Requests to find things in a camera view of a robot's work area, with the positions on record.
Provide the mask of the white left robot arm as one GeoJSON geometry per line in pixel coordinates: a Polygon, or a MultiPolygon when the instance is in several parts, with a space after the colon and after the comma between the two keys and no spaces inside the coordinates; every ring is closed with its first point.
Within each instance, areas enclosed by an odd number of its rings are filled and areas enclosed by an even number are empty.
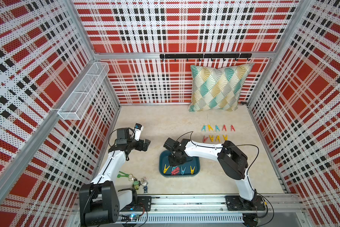
{"type": "Polygon", "coordinates": [[[129,160],[132,150],[147,151],[151,141],[140,139],[143,131],[141,124],[134,129],[119,128],[114,145],[108,150],[108,158],[98,175],[79,190],[80,223],[82,227],[115,223],[120,211],[129,205],[137,204],[135,189],[118,192],[115,180],[121,167],[129,160]]]}

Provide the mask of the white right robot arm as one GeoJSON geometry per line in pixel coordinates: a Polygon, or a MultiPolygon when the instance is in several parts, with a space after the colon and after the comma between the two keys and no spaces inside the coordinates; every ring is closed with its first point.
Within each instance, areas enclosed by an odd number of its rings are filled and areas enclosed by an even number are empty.
{"type": "Polygon", "coordinates": [[[235,180],[239,197],[244,201],[254,202],[256,191],[248,177],[248,157],[231,141],[222,144],[199,143],[191,139],[176,141],[168,138],[164,148],[171,154],[169,164],[178,166],[188,158],[199,157],[219,162],[225,174],[235,180]]]}

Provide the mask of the teal plastic storage box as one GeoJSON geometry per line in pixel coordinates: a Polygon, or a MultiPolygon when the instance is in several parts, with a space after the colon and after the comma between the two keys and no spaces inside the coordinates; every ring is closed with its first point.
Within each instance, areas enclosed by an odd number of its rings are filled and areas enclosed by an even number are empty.
{"type": "Polygon", "coordinates": [[[185,164],[171,166],[169,163],[169,151],[163,151],[159,156],[159,172],[164,177],[190,177],[200,172],[200,160],[198,157],[189,158],[185,164]]]}

